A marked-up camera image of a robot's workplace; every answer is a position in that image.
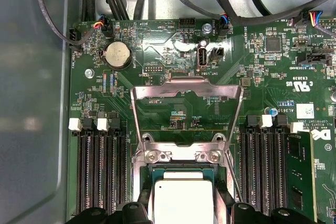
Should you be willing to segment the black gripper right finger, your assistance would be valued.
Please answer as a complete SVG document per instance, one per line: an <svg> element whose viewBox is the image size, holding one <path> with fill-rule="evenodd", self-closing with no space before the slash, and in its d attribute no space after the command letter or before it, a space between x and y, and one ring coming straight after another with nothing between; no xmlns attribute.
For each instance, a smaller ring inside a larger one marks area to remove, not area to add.
<svg viewBox="0 0 336 224"><path fill-rule="evenodd" d="M315 223L303 214L288 208L276 208L269 216L245 202L234 202L227 190L214 189L214 223Z"/></svg>

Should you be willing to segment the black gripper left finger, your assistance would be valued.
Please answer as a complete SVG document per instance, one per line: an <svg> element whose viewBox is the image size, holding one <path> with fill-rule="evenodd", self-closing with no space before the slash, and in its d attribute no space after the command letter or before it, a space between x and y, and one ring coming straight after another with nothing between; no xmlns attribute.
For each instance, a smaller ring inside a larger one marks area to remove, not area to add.
<svg viewBox="0 0 336 224"><path fill-rule="evenodd" d="M132 223L153 223L148 216L148 205L152 184L144 183L138 200L125 204L121 210L109 215L103 208L92 207L71 218L68 224L84 223L110 223L110 224L132 224Z"/></svg>

